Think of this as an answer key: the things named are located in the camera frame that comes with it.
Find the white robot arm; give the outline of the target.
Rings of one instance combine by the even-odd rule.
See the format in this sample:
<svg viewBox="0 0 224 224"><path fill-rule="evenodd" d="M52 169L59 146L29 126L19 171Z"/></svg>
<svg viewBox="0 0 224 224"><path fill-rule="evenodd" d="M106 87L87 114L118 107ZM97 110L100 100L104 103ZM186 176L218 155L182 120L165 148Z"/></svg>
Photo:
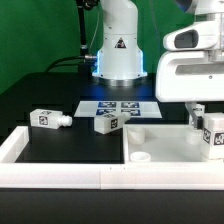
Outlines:
<svg viewBox="0 0 224 224"><path fill-rule="evenodd" d="M224 0L175 1L203 19L164 37L155 95L161 102L183 102L199 129L205 118L196 112L197 104L224 101ZM131 0L101 0L101 5L103 46L93 76L110 86L129 86L147 76L137 44L137 7Z"/></svg>

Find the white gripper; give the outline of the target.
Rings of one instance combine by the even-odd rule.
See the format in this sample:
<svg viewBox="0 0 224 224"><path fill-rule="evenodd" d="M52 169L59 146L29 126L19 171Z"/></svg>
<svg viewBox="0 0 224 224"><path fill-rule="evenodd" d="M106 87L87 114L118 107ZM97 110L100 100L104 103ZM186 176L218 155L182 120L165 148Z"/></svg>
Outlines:
<svg viewBox="0 0 224 224"><path fill-rule="evenodd" d="M205 51L167 52L158 63L155 95L160 102L187 102L189 124L201 129L195 102L224 101L224 63L210 62Z"/></svg>

